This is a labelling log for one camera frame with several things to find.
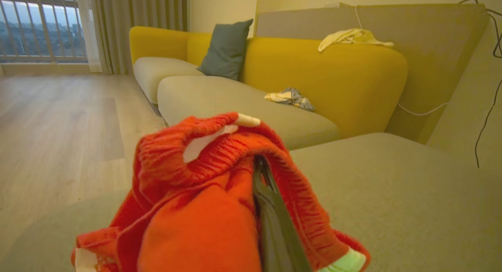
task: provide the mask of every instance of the sky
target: sky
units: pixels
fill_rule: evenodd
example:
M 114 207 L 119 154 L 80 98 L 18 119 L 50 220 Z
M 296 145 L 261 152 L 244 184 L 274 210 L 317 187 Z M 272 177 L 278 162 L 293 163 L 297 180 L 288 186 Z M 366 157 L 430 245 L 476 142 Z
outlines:
M 16 18 L 16 12 L 14 10 L 14 4 L 9 1 L 2 1 L 5 9 L 5 14 L 7 15 L 7 20 L 11 23 L 18 23 L 18 20 Z M 27 11 L 27 6 L 26 3 L 24 2 L 17 2 L 16 3 L 18 7 L 18 13 L 19 13 L 19 18 L 21 20 L 21 23 L 30 23 L 30 17 L 28 15 Z M 33 23 L 34 24 L 41 24 L 42 21 L 40 19 L 40 12 L 37 4 L 29 4 L 30 8 L 30 13 L 32 15 Z M 47 23 L 56 23 L 56 19 L 54 18 L 54 11 L 52 9 L 51 5 L 44 5 L 44 14 L 45 14 L 45 19 L 47 20 Z M 60 6 L 55 6 L 55 11 L 56 11 L 56 16 L 58 19 L 58 23 L 60 24 L 65 24 L 66 25 L 66 18 L 65 18 L 65 13 L 63 7 Z M 68 22 L 70 23 L 70 26 L 72 24 L 77 23 L 77 18 L 75 14 L 75 9 L 73 7 L 66 7 L 66 11 L 68 14 Z M 2 22 L 5 22 L 3 14 L 0 14 L 0 20 Z

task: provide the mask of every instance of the sofa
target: sofa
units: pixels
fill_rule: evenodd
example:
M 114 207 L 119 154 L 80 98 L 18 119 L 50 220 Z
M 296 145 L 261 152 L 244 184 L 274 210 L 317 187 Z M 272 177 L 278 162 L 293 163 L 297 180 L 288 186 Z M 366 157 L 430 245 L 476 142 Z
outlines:
M 331 225 L 370 252 L 367 272 L 502 271 L 502 181 L 445 153 L 373 133 L 291 151 Z M 72 271 L 75 236 L 108 226 L 127 192 L 45 216 L 0 271 Z
M 211 34 L 133 27 L 129 33 L 136 80 L 167 125 L 236 111 L 269 124 L 289 149 L 383 132 L 407 78 L 393 49 L 358 44 L 251 38 L 239 81 L 197 70 Z M 309 112 L 264 99 L 293 86 L 315 106 Z

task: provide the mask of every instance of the beige wall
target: beige wall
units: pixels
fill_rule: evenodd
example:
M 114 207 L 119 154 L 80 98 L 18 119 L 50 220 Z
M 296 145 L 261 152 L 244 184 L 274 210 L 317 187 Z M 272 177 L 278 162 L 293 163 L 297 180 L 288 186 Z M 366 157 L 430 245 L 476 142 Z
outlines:
M 256 0 L 189 0 L 191 32 L 211 33 L 215 24 L 230 24 L 255 17 Z M 253 35 L 254 24 L 249 29 Z
M 324 7 L 336 2 L 351 5 L 370 4 L 420 4 L 456 3 L 461 0 L 258 0 L 258 12 L 308 9 Z M 502 12 L 501 0 L 479 0 L 487 8 Z M 500 27 L 502 18 L 496 17 Z M 495 89 L 502 78 L 502 59 L 491 55 L 495 46 L 495 26 L 490 20 L 484 36 L 480 40 L 450 105 L 439 120 L 428 145 L 441 149 L 466 164 L 476 165 L 474 148 L 484 118 L 489 110 Z M 502 172 L 502 91 L 498 106 L 490 115 L 478 146 L 480 166 L 488 170 Z

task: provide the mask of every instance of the curtain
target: curtain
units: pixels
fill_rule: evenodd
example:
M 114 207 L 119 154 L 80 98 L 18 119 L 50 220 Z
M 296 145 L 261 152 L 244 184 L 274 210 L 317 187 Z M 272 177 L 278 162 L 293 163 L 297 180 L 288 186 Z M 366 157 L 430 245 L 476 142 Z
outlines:
M 187 0 L 91 0 L 99 58 L 107 74 L 133 73 L 129 29 L 187 30 Z
M 77 0 L 77 3 L 80 21 L 82 23 L 82 32 L 84 34 L 85 51 L 89 62 L 89 70 L 91 73 L 101 73 L 102 64 L 101 61 L 99 61 L 99 50 L 96 41 L 91 0 Z

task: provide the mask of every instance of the red garment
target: red garment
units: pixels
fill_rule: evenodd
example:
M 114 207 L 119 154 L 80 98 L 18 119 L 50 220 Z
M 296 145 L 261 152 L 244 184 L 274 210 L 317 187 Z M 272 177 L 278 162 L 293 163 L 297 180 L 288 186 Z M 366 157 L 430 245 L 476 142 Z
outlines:
M 101 271 L 261 271 L 252 176 L 253 156 L 262 154 L 313 270 L 339 259 L 348 245 L 366 255 L 365 268 L 369 254 L 330 228 L 306 177 L 266 124 L 239 126 L 184 162 L 193 139 L 215 134 L 238 118 L 238 113 L 190 117 L 143 137 L 136 147 L 131 191 L 110 226 L 78 236 L 77 247 L 97 254 Z

